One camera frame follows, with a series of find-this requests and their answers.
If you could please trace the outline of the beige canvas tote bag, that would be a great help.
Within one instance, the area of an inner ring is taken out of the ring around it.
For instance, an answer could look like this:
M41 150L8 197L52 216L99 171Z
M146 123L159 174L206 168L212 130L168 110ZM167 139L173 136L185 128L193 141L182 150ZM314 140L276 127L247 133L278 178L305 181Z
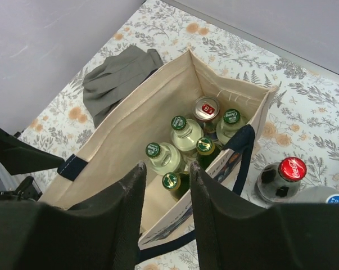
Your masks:
M154 258L186 245L195 238L179 231L192 220L191 194L175 201L161 185L144 150L151 142L171 142L170 121L176 115L194 116L195 101L217 98L220 113L236 109L247 119L207 174L219 183L234 182L243 190L255 142L261 135L269 105L278 87L218 76L187 51L165 64L125 98L97 127L77 154L60 166L41 201L69 209L125 177L138 163L147 169L138 240L140 260Z

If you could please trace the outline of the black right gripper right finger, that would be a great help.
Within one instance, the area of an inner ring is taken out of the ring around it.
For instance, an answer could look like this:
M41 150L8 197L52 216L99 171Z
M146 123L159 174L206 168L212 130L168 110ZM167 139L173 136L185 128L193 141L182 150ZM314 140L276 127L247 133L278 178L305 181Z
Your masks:
M190 167L201 269L339 269L339 204L257 206Z

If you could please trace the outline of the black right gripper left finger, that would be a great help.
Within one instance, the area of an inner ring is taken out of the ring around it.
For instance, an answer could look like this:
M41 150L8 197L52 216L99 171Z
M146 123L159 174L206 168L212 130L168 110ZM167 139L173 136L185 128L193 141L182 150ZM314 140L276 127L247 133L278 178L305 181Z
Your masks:
M62 210L0 201L0 269L134 269L147 169Z

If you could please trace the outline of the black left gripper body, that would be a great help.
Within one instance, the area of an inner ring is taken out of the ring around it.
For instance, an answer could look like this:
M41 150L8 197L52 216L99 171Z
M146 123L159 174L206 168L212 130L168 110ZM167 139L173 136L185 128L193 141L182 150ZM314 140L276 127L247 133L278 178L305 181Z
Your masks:
M58 168L63 162L0 128L0 200L37 201L42 192L31 173Z

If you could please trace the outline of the Pocari Sweat plastic bottle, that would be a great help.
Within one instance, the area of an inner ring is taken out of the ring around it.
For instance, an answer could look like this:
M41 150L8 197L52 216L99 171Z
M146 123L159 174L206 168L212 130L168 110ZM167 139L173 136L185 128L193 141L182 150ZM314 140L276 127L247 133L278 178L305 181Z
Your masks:
M339 191L328 186L313 186L298 192L287 202L339 204Z

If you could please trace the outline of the dark cola bottle red cap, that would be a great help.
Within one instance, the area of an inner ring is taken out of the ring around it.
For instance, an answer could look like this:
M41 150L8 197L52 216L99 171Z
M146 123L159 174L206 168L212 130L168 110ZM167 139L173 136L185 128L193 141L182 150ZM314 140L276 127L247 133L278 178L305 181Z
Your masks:
M255 191L268 203L283 203L295 196L306 176L306 164L297 157L287 157L267 165L259 174Z

